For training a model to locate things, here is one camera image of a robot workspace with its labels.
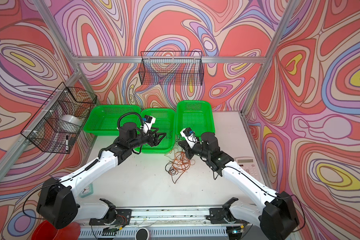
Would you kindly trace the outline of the teal small clock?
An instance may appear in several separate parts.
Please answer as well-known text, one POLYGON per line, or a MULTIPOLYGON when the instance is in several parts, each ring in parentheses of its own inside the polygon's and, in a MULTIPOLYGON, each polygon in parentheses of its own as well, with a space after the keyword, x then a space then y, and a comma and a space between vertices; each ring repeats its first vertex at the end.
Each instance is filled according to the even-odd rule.
POLYGON ((94 193, 94 187, 93 184, 89 184, 87 187, 85 187, 79 194, 80 198, 85 198, 94 193))

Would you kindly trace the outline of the middle green plastic basket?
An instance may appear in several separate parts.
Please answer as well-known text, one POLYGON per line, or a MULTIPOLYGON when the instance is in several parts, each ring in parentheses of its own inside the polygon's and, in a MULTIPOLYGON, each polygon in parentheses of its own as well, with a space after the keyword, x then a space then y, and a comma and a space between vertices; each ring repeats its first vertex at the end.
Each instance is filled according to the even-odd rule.
POLYGON ((142 146, 143 154, 167 154, 175 145, 175 111, 172 109, 145 109, 140 113, 143 118, 145 115, 156 118, 153 127, 158 128, 159 133, 166 133, 158 146, 151 147, 148 144, 142 146))

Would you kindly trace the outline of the black round speaker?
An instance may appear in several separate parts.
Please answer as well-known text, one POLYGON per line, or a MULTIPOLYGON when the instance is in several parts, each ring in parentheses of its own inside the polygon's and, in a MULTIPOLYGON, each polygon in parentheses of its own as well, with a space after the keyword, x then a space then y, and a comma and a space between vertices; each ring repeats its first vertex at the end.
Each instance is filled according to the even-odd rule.
POLYGON ((135 233, 135 240, 150 240, 151 233, 147 228, 139 228, 135 233))

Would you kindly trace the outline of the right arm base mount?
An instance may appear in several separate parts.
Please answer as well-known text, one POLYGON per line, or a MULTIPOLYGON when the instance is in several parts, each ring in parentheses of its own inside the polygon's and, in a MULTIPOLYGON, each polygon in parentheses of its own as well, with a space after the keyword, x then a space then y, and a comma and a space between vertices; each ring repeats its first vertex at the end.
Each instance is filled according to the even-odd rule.
POLYGON ((209 215, 206 216, 206 220, 210 221, 212 224, 241 224, 246 226, 248 222, 244 220, 238 220, 233 217, 229 210, 220 208, 210 208, 209 215))

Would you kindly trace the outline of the white pink calculator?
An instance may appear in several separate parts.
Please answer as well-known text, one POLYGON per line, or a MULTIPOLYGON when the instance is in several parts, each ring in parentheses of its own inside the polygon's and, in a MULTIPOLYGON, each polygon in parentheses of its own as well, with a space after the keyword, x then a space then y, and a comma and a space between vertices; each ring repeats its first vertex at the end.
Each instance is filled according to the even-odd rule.
POLYGON ((256 180, 261 180, 261 173, 258 164, 252 157, 237 157, 235 161, 238 165, 245 170, 248 174, 254 177, 256 180))

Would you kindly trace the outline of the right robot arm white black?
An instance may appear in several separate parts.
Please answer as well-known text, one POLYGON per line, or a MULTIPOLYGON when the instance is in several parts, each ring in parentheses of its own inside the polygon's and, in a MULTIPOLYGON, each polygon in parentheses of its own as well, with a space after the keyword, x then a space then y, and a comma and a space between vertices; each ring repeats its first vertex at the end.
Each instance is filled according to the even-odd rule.
POLYGON ((254 203, 240 204, 231 198, 223 205, 227 221, 243 220, 259 227, 269 240, 285 240, 300 224, 292 196, 262 184, 247 173, 230 155, 219 147, 215 133, 205 132, 196 137, 191 128, 181 130, 184 140, 179 146, 191 160, 198 156, 219 176, 231 181, 254 203))

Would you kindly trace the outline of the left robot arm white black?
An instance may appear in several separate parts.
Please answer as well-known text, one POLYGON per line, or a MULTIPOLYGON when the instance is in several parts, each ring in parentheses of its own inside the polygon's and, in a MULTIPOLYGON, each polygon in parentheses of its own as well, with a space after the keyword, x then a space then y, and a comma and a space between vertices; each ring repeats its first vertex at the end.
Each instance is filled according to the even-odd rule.
POLYGON ((94 219, 104 225, 115 224, 118 213, 113 203, 100 199, 97 203, 84 204, 79 200, 80 193, 101 175, 119 166, 132 154, 137 154, 136 148, 141 149, 144 145, 156 147, 166 137, 166 133, 160 133, 153 126, 155 117, 142 117, 140 114, 137 117, 140 126, 134 122, 122 124, 118 120, 119 136, 111 145, 102 148, 94 160, 71 174, 45 181, 37 213, 58 230, 85 219, 94 219))

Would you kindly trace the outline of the left green plastic basket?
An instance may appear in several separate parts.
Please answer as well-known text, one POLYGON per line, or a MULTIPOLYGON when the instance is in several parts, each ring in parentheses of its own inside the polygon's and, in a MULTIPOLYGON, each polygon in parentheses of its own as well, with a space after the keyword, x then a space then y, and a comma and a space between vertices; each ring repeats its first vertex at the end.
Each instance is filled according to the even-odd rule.
POLYGON ((95 136, 118 136, 118 120, 126 113, 140 114, 141 108, 134 105, 101 105, 92 109, 83 130, 95 136))

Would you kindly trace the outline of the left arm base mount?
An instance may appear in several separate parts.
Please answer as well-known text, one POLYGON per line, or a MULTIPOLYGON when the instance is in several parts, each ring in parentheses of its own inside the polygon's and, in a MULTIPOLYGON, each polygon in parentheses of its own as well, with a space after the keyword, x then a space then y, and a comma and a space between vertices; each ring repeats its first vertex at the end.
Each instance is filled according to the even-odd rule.
POLYGON ((102 219, 90 219, 90 226, 126 226, 130 224, 132 209, 116 209, 109 211, 102 219))

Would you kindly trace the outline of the white tape roll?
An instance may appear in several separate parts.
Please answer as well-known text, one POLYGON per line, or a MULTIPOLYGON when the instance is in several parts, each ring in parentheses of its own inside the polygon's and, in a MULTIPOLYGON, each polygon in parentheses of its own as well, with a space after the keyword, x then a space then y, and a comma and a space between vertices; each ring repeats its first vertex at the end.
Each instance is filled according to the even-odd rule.
POLYGON ((82 126, 82 124, 83 124, 83 122, 79 118, 77 118, 73 115, 63 115, 62 117, 60 117, 60 120, 65 121, 70 124, 73 124, 73 125, 76 125, 76 126, 82 126))

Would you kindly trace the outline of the aluminium rail front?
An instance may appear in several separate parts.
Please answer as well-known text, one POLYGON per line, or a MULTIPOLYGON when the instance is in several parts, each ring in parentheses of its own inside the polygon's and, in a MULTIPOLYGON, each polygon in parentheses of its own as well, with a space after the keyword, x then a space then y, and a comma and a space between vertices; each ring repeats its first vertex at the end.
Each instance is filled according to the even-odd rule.
MULTIPOLYGON (((265 216, 265 209, 258 209, 253 205, 232 205, 221 206, 230 211, 234 218, 244 220, 248 223, 259 226, 261 220, 265 216)), ((81 208, 75 212, 72 209, 64 210, 56 217, 53 225, 57 228, 64 228, 71 222, 102 219, 109 211, 116 210, 113 205, 82 205, 81 208)), ((159 221, 159 222, 207 222, 206 216, 209 215, 209 209, 206 206, 201 207, 176 207, 176 208, 134 208, 132 209, 132 216, 130 224, 133 221, 159 221)))

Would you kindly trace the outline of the red bucket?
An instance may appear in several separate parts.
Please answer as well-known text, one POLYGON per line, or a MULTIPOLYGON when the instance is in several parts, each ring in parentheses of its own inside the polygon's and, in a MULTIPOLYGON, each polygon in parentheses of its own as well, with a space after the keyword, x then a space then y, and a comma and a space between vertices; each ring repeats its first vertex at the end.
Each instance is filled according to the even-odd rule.
POLYGON ((56 229, 48 221, 43 221, 33 232, 31 240, 78 240, 81 227, 70 223, 63 229, 56 229))

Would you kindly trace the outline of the right green plastic basket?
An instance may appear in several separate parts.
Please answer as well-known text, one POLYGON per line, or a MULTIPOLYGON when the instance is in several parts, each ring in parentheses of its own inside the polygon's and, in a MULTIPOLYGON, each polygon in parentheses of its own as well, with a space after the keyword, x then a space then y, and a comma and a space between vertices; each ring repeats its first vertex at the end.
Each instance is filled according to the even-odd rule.
POLYGON ((184 128, 191 128, 196 137, 205 132, 215 133, 212 106, 206 101, 181 101, 176 109, 176 134, 184 128))

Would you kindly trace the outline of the green plastic basket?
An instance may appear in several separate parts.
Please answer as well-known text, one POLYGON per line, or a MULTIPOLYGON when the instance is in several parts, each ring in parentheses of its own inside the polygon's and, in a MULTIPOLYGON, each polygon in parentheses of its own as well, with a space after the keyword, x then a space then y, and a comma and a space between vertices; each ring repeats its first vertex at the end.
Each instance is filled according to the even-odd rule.
POLYGON ((159 133, 166 133, 158 146, 151 147, 148 144, 142 146, 143 154, 167 154, 175 145, 175 111, 172 109, 145 109, 140 113, 143 118, 145 115, 156 118, 153 127, 158 128, 159 133))
POLYGON ((126 113, 140 114, 141 108, 134 105, 101 105, 92 109, 83 130, 95 136, 118 136, 118 120, 126 113))
POLYGON ((196 137, 205 132, 215 133, 212 106, 206 101, 181 101, 176 109, 176 134, 184 128, 191 128, 196 137))

